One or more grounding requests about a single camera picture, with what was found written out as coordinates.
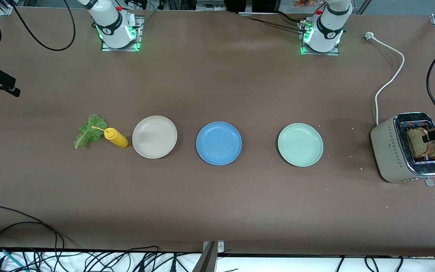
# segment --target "white surface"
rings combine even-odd
[[[148,159],[162,158],[172,151],[177,142],[177,129],[164,116],[150,116],[135,127],[132,144],[135,151]]]
[[[64,252],[66,255],[71,255],[76,252]],[[55,253],[48,252],[45,257],[54,255]],[[103,263],[110,262],[114,256],[119,253],[113,253],[107,258],[104,258]],[[131,257],[125,257],[119,263],[117,263],[113,269],[115,272],[126,272],[128,268],[128,261],[131,261],[131,269],[137,265],[142,259],[144,253],[131,253]],[[22,253],[12,253],[18,261],[24,264]],[[33,260],[32,253],[26,253],[26,256]],[[81,255],[73,257],[61,258],[62,264],[69,272],[83,272],[85,266],[85,259],[88,257],[88,253],[82,253]],[[157,259],[156,265],[162,263],[162,261],[172,258],[172,253],[167,253]],[[182,257],[178,257],[179,261],[189,270],[192,271],[194,265],[197,263],[200,254],[189,254]],[[395,272],[399,265],[399,259],[397,258],[375,258],[378,268],[382,272]],[[335,272],[340,258],[243,258],[243,257],[225,257],[217,260],[216,272],[225,272],[228,270],[238,269],[236,272]],[[49,265],[54,265],[55,260],[48,260]],[[150,272],[151,266],[146,267],[145,271]],[[101,264],[95,265],[91,270],[100,271],[102,269]],[[169,272],[171,267],[171,261],[165,263],[159,267],[156,272]],[[8,258],[3,262],[2,270],[8,271],[18,268]],[[177,272],[185,272],[179,264],[176,266]],[[57,267],[57,272],[64,272],[61,267]],[[363,258],[346,258],[340,268],[340,272],[369,272],[365,266]],[[435,272],[435,260],[434,259],[404,259],[400,272]]]

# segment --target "plate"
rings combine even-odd
[[[177,142],[174,123],[164,116],[150,116],[133,130],[132,145],[140,156],[158,159],[169,154]]]
[[[199,156],[211,165],[226,165],[241,152],[242,140],[238,130],[226,122],[204,126],[196,139]]]
[[[279,134],[278,150],[290,164],[307,167],[321,158],[323,140],[313,127],[300,123],[291,124]]]

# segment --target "blue plate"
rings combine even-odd
[[[241,135],[226,122],[212,122],[197,134],[196,148],[199,156],[211,165],[226,165],[241,152]]]

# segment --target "white power cord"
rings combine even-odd
[[[367,32],[367,33],[365,34],[365,39],[366,39],[366,40],[374,40],[374,41],[380,43],[381,45],[383,45],[383,46],[385,46],[385,47],[387,47],[387,48],[390,48],[391,50],[397,52],[397,53],[398,53],[399,55],[401,55],[401,57],[402,57],[402,63],[401,63],[401,65],[400,65],[399,69],[397,69],[397,72],[395,72],[395,74],[394,74],[394,76],[392,77],[392,79],[390,79],[389,82],[385,83],[385,84],[384,84],[384,85],[383,85],[383,86],[378,90],[378,92],[375,94],[375,122],[376,122],[376,125],[378,126],[379,123],[378,123],[378,102],[377,102],[377,97],[378,97],[378,95],[380,94],[380,92],[381,92],[385,87],[387,87],[387,85],[389,85],[392,81],[394,81],[395,77],[399,74],[400,70],[401,70],[402,67],[404,66],[404,61],[406,60],[406,58],[404,57],[404,54],[402,54],[401,52],[399,52],[399,51],[396,50],[395,48],[392,48],[392,47],[386,45],[385,43],[382,43],[382,42],[379,41],[377,38],[375,38],[375,37],[373,36],[373,33],[372,33],[372,32]]]

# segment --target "light green plate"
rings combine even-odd
[[[287,162],[294,166],[307,167],[323,154],[323,140],[316,129],[307,124],[291,124],[278,137],[278,150]]]

